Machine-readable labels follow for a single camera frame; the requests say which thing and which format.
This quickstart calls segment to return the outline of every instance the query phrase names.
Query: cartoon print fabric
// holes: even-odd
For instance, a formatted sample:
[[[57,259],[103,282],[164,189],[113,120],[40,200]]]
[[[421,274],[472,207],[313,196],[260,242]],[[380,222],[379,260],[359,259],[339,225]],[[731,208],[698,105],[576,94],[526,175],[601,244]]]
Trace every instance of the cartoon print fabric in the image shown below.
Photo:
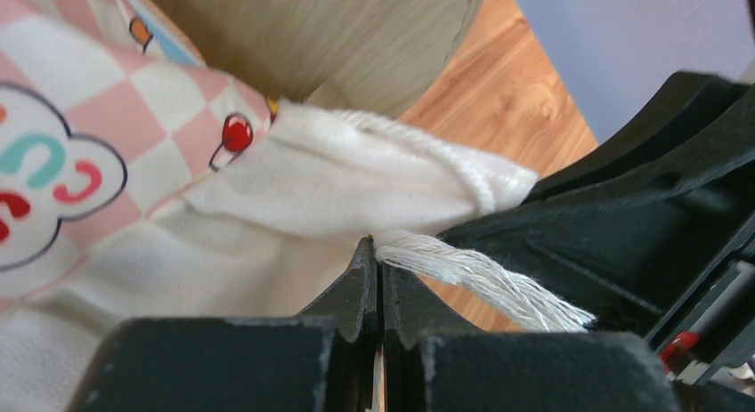
[[[262,140],[149,0],[0,0],[0,313]]]

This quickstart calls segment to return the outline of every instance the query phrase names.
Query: checkered pattern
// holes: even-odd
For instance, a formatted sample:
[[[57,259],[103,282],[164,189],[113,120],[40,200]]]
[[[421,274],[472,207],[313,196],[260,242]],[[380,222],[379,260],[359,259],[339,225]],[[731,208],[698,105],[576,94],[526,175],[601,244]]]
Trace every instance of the checkered pattern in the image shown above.
[[[143,220],[205,174],[229,114],[247,117],[255,143],[270,126],[270,112],[262,95],[227,74],[143,55],[119,0],[33,1],[37,7],[0,0],[0,81],[42,94],[72,131],[116,149],[127,170],[114,202],[63,223],[56,247],[65,247],[55,256],[65,264],[53,271],[60,276],[88,247]],[[46,274],[36,279],[49,283],[55,277],[41,259],[28,274]],[[18,286],[0,296],[39,288]]]

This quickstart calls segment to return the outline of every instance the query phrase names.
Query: frayed rope end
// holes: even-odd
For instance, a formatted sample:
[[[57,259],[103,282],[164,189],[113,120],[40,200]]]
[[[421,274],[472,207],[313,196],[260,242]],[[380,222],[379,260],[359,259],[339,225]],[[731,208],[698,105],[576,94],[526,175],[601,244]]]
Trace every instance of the frayed rope end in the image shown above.
[[[382,263],[443,283],[462,285],[531,331],[586,332],[596,316],[508,271],[488,256],[457,249],[438,238],[394,230],[375,236]]]

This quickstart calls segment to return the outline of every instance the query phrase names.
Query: black plastic part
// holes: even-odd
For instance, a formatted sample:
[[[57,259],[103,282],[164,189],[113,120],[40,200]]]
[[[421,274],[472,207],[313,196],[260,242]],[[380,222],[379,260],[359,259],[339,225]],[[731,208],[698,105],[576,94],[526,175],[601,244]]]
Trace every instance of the black plastic part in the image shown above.
[[[674,383],[674,391],[685,412],[755,412],[755,399],[716,383]]]
[[[750,7],[750,24],[752,25],[752,36],[755,38],[755,0],[747,0]]]
[[[747,91],[720,77],[678,72],[606,143],[538,182],[525,202],[607,181],[674,150]]]
[[[683,115],[664,118],[670,123],[692,123],[684,114],[703,117],[708,109],[707,118],[714,118],[726,101],[721,96],[738,94],[714,77],[701,81],[699,76],[681,74],[670,82],[685,83],[681,76],[691,76],[687,83],[696,82],[701,91],[680,92],[692,98],[682,108]],[[664,93],[674,94],[670,89]],[[653,99],[643,111],[662,114],[663,108],[656,106],[664,107],[665,102]],[[635,120],[643,118],[654,119],[639,114]],[[755,89],[675,146],[668,139],[672,130],[660,127],[654,134],[619,136],[627,141],[648,139],[629,145],[616,142],[615,149],[646,149],[650,141],[654,145],[649,148],[655,149],[665,143],[668,151],[652,155],[644,164],[639,164],[639,154],[619,160],[623,163],[607,161],[606,154],[600,164],[584,166],[577,175],[554,175],[561,181],[545,180],[550,187],[540,190],[546,194],[567,182],[576,182],[570,185],[578,188],[461,224],[440,237],[487,254],[593,311],[598,316],[594,329],[628,330],[662,351],[689,329],[690,313],[727,268],[753,257]],[[591,178],[590,167],[601,174]],[[583,181],[590,179],[599,182]],[[745,327],[742,339],[751,339],[751,331]],[[755,345],[749,348],[755,352]]]
[[[680,410],[661,362],[636,335],[435,334],[420,351],[421,410]]]
[[[327,410],[338,337],[312,317],[132,320],[100,346],[68,410]]]
[[[710,368],[708,381],[722,367],[738,368],[755,353],[755,266],[731,263],[679,323],[704,336],[694,355]]]
[[[372,376],[378,334],[378,263],[371,238],[356,248],[346,272],[300,315],[335,319],[345,344],[328,375],[328,410],[372,408]]]
[[[483,331],[458,315],[414,274],[388,265],[381,267],[386,409],[389,412],[432,410],[425,404],[424,372],[417,347],[419,338],[431,330]]]

